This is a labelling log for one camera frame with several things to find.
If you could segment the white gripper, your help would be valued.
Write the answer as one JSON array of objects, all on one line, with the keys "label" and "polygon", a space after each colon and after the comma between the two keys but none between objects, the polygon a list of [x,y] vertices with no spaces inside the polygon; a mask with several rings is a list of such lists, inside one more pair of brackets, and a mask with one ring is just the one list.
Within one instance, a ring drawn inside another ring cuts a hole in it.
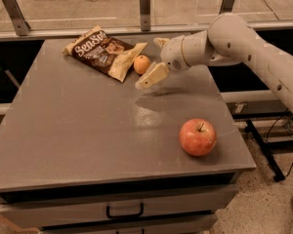
[{"label": "white gripper", "polygon": [[154,61],[150,65],[146,73],[135,84],[138,90],[147,89],[159,83],[168,76],[170,69],[173,71],[185,71],[189,69],[183,57],[184,39],[185,35],[171,39],[160,37],[153,39],[154,44],[161,49],[160,57],[163,62],[157,63]]}]

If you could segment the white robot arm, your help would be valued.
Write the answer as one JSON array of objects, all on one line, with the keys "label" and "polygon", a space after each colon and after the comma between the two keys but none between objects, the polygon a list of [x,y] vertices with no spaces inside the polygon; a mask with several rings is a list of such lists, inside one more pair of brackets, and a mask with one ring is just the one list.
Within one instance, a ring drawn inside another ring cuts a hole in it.
[{"label": "white robot arm", "polygon": [[191,35],[156,39],[161,62],[154,62],[138,80],[147,89],[168,76],[193,66],[243,63],[293,113],[293,56],[265,41],[241,17],[225,13],[209,27]]}]

